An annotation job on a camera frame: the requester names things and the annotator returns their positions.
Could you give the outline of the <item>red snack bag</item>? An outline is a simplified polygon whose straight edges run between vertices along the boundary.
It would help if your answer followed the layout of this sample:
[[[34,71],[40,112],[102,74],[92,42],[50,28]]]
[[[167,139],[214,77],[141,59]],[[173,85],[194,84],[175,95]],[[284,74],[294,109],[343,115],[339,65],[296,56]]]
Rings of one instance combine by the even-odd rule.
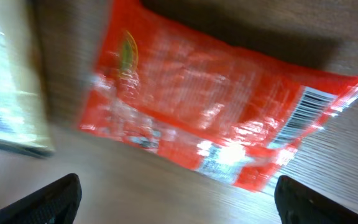
[[[252,192],[358,99],[358,76],[277,60],[112,4],[79,127]]]

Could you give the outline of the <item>yellow wet wipes pack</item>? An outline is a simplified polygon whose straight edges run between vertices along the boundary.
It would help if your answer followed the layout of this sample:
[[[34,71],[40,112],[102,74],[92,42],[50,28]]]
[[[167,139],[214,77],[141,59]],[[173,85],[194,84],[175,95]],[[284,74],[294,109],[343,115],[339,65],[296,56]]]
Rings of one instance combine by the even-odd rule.
[[[49,157],[42,56],[32,1],[0,1],[0,149]]]

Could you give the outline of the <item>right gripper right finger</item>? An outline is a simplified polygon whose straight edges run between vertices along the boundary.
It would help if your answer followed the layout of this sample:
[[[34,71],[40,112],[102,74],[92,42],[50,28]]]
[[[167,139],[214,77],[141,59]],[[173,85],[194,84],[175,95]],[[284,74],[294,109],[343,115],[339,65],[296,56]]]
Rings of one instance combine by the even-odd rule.
[[[274,199],[284,224],[358,224],[358,213],[287,175],[278,178]]]

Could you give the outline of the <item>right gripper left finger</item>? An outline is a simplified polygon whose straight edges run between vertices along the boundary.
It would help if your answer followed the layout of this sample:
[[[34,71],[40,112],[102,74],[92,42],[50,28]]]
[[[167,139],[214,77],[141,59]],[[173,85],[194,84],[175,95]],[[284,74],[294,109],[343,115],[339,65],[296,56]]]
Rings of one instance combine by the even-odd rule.
[[[0,224],[72,224],[81,198],[79,177],[71,173],[0,209]]]

